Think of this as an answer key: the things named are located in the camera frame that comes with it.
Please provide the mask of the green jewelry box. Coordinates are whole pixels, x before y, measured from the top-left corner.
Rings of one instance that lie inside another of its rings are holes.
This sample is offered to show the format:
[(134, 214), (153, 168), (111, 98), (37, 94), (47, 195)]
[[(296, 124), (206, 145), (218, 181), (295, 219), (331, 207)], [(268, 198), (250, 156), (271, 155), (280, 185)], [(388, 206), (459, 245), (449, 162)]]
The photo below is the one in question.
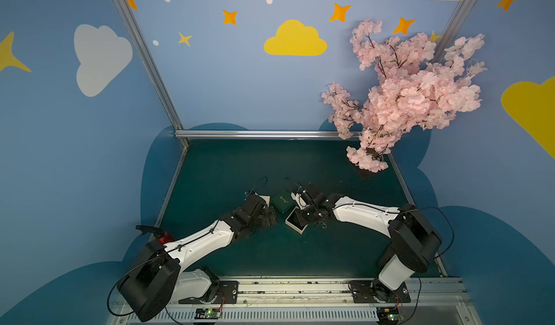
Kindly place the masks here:
[(281, 191), (271, 196), (270, 203), (276, 211), (282, 214), (288, 214), (296, 207), (296, 202), (288, 191)]

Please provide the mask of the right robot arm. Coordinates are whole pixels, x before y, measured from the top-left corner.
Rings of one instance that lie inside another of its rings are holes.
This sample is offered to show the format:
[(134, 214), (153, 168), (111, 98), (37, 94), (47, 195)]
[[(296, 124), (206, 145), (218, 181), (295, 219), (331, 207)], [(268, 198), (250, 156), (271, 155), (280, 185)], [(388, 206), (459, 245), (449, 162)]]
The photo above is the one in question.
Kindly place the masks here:
[(296, 202), (294, 217), (304, 229), (313, 222), (334, 219), (359, 225), (390, 239), (380, 259), (380, 273), (373, 288), (392, 293), (416, 273), (424, 273), (436, 258), (442, 236), (412, 204), (380, 206), (351, 199), (339, 193), (322, 193), (310, 183), (291, 193)]

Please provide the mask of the cream flower box base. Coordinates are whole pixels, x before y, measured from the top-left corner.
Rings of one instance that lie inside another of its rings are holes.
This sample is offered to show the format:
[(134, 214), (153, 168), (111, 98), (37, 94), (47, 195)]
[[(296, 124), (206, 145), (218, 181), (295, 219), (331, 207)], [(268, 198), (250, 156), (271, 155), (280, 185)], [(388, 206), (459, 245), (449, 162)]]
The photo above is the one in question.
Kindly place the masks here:
[(295, 232), (302, 235), (309, 224), (306, 220), (299, 214), (299, 208), (296, 207), (286, 218), (286, 225), (292, 228)]

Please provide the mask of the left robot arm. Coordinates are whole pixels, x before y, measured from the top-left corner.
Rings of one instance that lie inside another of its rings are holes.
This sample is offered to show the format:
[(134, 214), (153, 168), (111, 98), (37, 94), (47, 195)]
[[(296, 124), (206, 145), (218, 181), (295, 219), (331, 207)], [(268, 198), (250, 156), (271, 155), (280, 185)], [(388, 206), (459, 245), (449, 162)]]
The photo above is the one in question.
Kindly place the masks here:
[(170, 243), (150, 241), (112, 289), (120, 292), (140, 321), (148, 322), (173, 301), (203, 298), (217, 280), (206, 270), (187, 272), (187, 268), (276, 223), (274, 208), (251, 193), (237, 209), (195, 234)]

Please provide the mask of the white lift-off lid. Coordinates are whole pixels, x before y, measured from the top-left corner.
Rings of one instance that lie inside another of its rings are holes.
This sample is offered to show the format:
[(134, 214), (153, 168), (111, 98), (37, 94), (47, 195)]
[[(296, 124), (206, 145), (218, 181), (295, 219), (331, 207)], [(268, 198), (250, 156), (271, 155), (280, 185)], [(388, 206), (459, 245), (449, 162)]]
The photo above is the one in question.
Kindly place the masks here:
[(267, 206), (270, 206), (270, 196), (260, 195), (260, 198), (264, 199)]

